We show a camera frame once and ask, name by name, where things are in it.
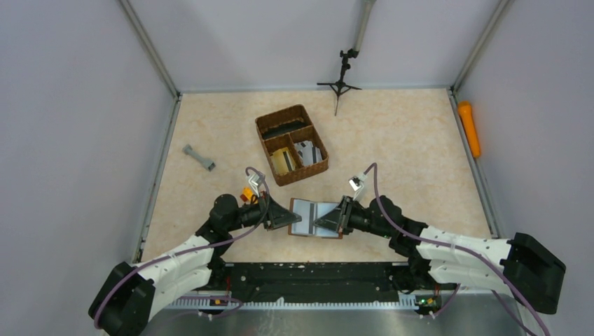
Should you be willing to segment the brown leather card holder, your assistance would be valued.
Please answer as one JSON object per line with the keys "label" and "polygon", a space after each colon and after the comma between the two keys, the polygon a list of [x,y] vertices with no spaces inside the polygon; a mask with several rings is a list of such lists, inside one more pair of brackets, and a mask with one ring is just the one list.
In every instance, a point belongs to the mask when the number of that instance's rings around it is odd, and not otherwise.
{"label": "brown leather card holder", "polygon": [[289,209],[301,217],[301,221],[289,225],[288,235],[296,237],[317,237],[323,239],[342,239],[341,233],[318,227],[314,222],[338,206],[336,202],[313,202],[292,198]]}

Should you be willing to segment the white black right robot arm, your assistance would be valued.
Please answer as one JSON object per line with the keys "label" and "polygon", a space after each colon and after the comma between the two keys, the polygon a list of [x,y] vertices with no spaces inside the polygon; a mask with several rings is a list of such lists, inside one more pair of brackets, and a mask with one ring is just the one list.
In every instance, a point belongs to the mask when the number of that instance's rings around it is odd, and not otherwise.
{"label": "white black right robot arm", "polygon": [[387,238],[389,247],[408,259],[411,280],[419,288],[438,283],[511,291],[536,312],[558,310],[566,266],[529,234],[517,232],[511,239],[453,234],[405,217],[384,195],[368,207],[344,196],[313,224],[344,235],[360,230]]}

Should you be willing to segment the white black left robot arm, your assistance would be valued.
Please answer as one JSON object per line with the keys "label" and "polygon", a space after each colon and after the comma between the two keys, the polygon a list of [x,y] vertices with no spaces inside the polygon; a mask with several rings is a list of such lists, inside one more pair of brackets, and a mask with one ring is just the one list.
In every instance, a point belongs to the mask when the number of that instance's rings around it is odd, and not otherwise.
{"label": "white black left robot arm", "polygon": [[120,262],[110,272],[88,314],[94,326],[108,335],[140,335],[149,321],[167,305],[193,289],[216,289],[224,281],[216,265],[236,238],[231,232],[252,232],[259,225],[276,230],[301,216],[266,194],[240,205],[222,194],[214,200],[199,230],[157,258],[139,263]]}

